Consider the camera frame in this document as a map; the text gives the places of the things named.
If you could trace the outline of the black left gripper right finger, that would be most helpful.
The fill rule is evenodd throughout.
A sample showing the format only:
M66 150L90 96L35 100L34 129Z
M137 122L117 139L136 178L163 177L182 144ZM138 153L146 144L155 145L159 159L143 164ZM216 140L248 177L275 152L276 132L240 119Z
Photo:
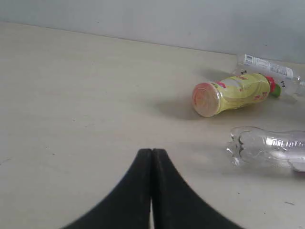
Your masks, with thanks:
M164 149L152 150L151 199L156 229L240 229L185 182Z

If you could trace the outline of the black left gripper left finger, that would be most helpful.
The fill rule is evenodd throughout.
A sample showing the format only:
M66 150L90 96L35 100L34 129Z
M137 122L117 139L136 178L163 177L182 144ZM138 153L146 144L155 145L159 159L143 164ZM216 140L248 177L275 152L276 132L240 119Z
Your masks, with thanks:
M152 150L140 149L115 188L66 229L148 229Z

